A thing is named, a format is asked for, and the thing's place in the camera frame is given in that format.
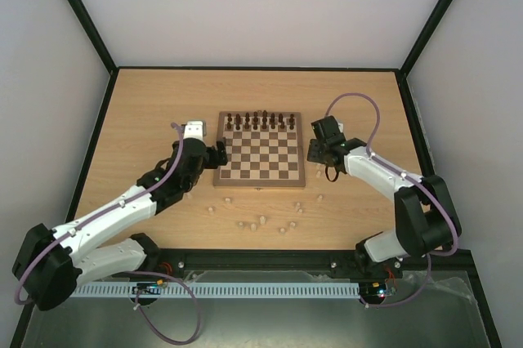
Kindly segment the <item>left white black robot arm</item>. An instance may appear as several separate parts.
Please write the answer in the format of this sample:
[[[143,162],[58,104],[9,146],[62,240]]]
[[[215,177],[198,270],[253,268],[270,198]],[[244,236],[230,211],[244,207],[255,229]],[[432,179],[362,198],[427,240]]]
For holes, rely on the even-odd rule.
[[[146,234],[111,246],[106,241],[180,202],[204,170],[227,163],[225,140],[207,146],[200,139],[186,138],[174,143],[171,158],[158,162],[112,202],[53,229],[34,226],[12,268],[19,280],[16,304],[34,303],[40,310],[51,310],[85,283],[118,273],[153,271],[160,250]]]

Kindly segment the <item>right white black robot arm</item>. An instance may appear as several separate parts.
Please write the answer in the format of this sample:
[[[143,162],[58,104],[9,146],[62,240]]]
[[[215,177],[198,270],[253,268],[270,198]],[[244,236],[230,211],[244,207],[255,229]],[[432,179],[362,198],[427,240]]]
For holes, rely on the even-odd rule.
[[[307,160],[358,178],[388,198],[394,207],[395,226],[361,240],[354,259],[360,273],[372,276],[394,258],[422,257],[456,251],[462,233],[454,203],[445,181],[437,176],[419,176],[382,158],[358,138],[348,140],[334,116],[311,124]]]

